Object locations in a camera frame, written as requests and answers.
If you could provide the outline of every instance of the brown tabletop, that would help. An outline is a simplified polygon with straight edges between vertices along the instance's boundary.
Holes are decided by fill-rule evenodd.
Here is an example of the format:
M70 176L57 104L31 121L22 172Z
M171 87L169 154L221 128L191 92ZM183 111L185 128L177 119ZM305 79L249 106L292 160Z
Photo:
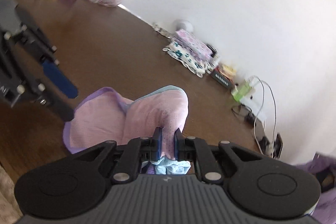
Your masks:
M189 115L184 135L209 144L229 140L257 150L251 128L231 112L234 101L223 86L202 79L162 51L168 44L149 25L121 8L88 0L18 0L58 50L60 68L78 87L73 107L95 90L110 86L135 100L166 85L185 90ZM40 77L42 70L27 55L22 60ZM13 180L30 169L68 154L63 122L43 106L0 104L0 162Z

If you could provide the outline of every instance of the green object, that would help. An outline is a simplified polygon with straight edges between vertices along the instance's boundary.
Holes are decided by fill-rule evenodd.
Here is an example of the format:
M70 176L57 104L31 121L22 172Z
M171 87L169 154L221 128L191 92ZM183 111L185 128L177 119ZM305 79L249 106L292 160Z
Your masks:
M252 87L247 81L244 81L239 86L236 86L235 89L232 90L231 94L236 102L239 102L246 94L250 92Z

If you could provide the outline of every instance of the white wall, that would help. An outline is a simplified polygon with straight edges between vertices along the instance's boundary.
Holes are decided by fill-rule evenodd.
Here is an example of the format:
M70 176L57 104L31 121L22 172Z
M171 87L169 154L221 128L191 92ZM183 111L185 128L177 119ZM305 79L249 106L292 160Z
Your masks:
M300 163L336 148L336 0L123 0L144 21L173 31L175 19L215 45L241 76L273 88L282 160ZM254 96L261 101L260 89ZM266 94L267 135L273 103Z

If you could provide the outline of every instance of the beige carpet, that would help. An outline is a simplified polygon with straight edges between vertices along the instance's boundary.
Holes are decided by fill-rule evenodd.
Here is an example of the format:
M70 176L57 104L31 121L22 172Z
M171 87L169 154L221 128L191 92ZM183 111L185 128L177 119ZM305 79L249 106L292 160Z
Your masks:
M0 224L15 223L21 216L14 197L14 183L0 166Z

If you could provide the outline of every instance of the purple object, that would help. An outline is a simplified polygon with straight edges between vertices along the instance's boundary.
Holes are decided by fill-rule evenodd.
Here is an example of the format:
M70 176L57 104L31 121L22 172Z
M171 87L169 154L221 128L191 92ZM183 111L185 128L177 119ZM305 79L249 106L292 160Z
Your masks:
M313 175L329 168L335 175L336 159L316 153L312 161L296 167ZM336 223L336 188L321 194L312 216L321 224Z

